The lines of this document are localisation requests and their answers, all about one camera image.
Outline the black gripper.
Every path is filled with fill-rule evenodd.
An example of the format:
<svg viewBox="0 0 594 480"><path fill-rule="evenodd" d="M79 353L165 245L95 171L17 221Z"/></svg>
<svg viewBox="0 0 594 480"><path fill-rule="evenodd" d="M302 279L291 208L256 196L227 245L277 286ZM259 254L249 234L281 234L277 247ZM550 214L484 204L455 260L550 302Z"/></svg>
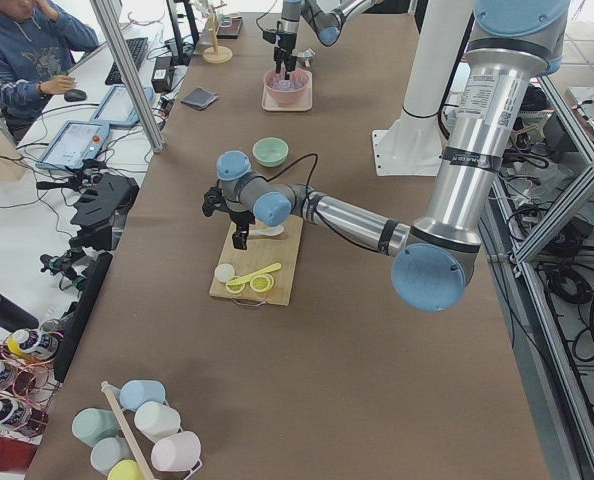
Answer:
<svg viewBox="0 0 594 480"><path fill-rule="evenodd" d="M297 34L280 32L276 35L273 59L275 60L275 73L282 75L282 79L290 80L291 74L295 71L294 54L297 42Z"/></svg>
<svg viewBox="0 0 594 480"><path fill-rule="evenodd" d="M230 211L229 217L236 225L236 229L232 234L233 248L236 250L246 250L249 236L250 225L255 224L255 217L252 212L246 211Z"/></svg>

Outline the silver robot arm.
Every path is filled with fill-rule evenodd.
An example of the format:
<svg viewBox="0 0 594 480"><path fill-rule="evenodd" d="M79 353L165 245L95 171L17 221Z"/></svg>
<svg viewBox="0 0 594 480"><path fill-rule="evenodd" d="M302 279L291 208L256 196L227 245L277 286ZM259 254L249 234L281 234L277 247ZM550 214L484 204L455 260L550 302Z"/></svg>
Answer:
<svg viewBox="0 0 594 480"><path fill-rule="evenodd" d="M330 47L339 39L347 22L377 4L380 1L343 1L330 12L325 12L316 1L284 1L276 26L262 33L262 38L274 45L275 73L289 80L296 69L296 43L301 19L313 30L322 45Z"/></svg>
<svg viewBox="0 0 594 480"><path fill-rule="evenodd" d="M375 163L390 175L429 174L425 214L405 225L316 191L275 184L238 150L221 154L205 215L226 212L233 244L256 222L290 216L328 227L363 249L391 256L397 294L422 311L456 304L470 282L477 225L498 176L527 87L563 55L565 1L432 1L421 25L400 117L373 134Z"/></svg>

